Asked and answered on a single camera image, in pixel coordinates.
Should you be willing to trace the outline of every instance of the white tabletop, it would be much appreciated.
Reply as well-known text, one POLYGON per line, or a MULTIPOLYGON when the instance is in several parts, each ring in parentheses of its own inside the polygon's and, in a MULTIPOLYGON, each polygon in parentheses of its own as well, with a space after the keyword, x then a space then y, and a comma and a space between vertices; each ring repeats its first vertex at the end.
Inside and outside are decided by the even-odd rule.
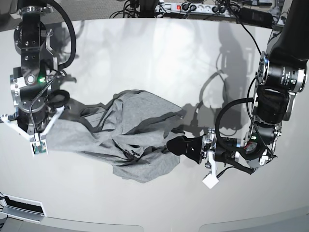
MULTIPOLYGON (((270 30, 248 29, 265 50, 270 30)), ((0 33, 0 41, 0 113, 13 113, 9 76, 20 66, 20 56, 13 31, 0 33)), ((200 90, 217 71, 220 53, 218 68, 230 99, 244 97, 259 54, 240 25, 173 19, 87 21, 77 40, 78 58, 67 68, 78 82, 63 88, 85 104, 107 103, 123 90, 147 90, 186 106, 190 123, 200 90)), ((202 93, 200 127, 213 126, 210 109, 221 107, 222 89, 217 76, 202 93)), ((204 224, 296 209, 309 204, 308 97, 305 89, 291 121, 283 123, 277 159, 252 176, 229 170, 212 190, 201 182, 208 170, 186 157, 168 175, 141 184, 113 175, 112 166, 104 162, 74 153, 50 151, 34 158, 28 143, 1 124, 0 191, 42 201, 52 218, 139 225, 145 232, 197 232, 204 224)), ((244 111, 242 123, 238 136, 248 130, 244 111)))

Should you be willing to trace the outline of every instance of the white table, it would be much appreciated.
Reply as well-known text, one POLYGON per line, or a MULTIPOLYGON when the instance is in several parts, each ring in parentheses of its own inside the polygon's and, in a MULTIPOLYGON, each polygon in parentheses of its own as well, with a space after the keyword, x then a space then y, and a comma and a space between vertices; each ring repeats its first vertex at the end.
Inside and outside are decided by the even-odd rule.
MULTIPOLYGON (((248 29, 265 50, 270 30, 248 29)), ((0 111, 12 113, 9 76, 13 67, 20 66, 20 56, 14 49, 13 31, 0 33, 0 41, 0 111)), ((107 103, 115 93, 144 89, 186 105, 191 110, 186 118, 189 123, 201 88, 217 71, 220 52, 224 56, 220 56, 218 68, 225 72, 230 97, 244 97, 259 54, 240 25, 172 19, 87 21, 77 40, 79 58, 67 69, 78 82, 63 87, 85 104, 107 103)), ((223 83, 216 77, 202 94, 208 109, 200 112, 200 126, 212 126, 209 108, 221 107, 222 89, 223 83)), ((229 170, 212 190, 201 182, 208 170, 186 157, 168 175, 140 184, 113 175, 112 166, 104 162, 74 153, 51 151, 49 156, 33 158, 28 143, 1 124, 0 191, 42 201, 52 218, 139 225, 145 232, 197 232, 204 224, 307 206, 308 97, 305 89, 297 98, 291 121, 283 124, 277 159, 252 176, 229 170)), ((245 113, 242 122, 246 125, 238 136, 248 129, 245 113)))

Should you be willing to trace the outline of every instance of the gray fabric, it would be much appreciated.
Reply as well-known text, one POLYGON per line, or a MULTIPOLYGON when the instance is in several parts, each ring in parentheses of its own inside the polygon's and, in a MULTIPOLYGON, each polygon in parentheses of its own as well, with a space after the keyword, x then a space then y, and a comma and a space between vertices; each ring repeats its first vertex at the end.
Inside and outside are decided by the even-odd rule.
POLYGON ((95 133, 79 122, 58 120, 47 136, 48 148, 101 158, 115 175, 145 183, 179 164, 166 142, 182 135, 173 128, 183 116, 180 107, 151 93, 125 93, 107 111, 86 117, 99 126, 95 133))

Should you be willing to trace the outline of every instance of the power strip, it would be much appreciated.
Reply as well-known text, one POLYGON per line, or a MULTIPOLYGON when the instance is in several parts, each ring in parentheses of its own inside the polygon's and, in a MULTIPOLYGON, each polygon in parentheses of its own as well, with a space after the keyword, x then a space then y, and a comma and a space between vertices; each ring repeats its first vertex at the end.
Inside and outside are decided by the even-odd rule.
MULTIPOLYGON (((171 2, 160 2, 161 4, 158 5, 155 9, 156 13, 178 13, 178 14, 187 14, 188 10, 185 11, 183 9, 183 3, 171 3, 171 2)), ((228 17, 228 18, 235 18, 233 15, 230 15, 228 10, 224 7, 218 7, 217 5, 209 5, 209 4, 193 4, 197 8, 195 11, 191 11, 190 14, 192 15, 213 15, 217 13, 216 16, 221 17, 228 17)))

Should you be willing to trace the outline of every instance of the gray cloth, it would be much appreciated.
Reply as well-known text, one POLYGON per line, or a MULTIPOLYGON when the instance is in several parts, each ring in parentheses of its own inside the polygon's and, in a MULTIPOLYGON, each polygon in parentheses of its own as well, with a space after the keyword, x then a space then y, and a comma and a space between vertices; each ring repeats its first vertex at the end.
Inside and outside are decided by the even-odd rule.
POLYGON ((179 164, 166 142, 183 135, 173 129, 183 116, 180 107, 151 93, 125 93, 108 110, 86 117, 93 127, 99 126, 97 132, 60 119, 47 135, 47 144, 50 150, 101 158, 113 166, 115 175, 145 183, 179 164))

